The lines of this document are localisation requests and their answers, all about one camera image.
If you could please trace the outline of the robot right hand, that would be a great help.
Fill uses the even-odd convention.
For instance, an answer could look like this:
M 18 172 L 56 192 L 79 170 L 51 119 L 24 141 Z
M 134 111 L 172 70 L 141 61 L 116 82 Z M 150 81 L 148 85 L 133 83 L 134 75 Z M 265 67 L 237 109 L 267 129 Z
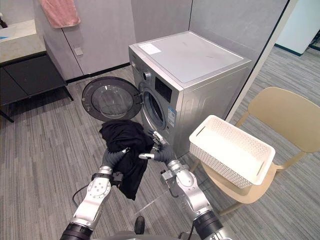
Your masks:
M 167 143 L 165 138 L 156 130 L 150 129 L 147 134 L 152 137 L 153 141 L 158 145 L 155 153 L 141 153 L 138 155 L 142 160 L 154 160 L 168 165 L 174 160 L 174 152 L 172 147 Z

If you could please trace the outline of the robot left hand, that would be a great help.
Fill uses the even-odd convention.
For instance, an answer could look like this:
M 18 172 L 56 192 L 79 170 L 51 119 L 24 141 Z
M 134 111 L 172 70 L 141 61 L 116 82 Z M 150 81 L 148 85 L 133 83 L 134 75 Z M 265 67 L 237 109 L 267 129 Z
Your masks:
M 118 162 L 125 156 L 125 154 L 129 151 L 130 151 L 129 147 L 117 152 L 111 152 L 107 148 L 103 154 L 101 165 L 107 166 L 113 169 L 118 164 Z

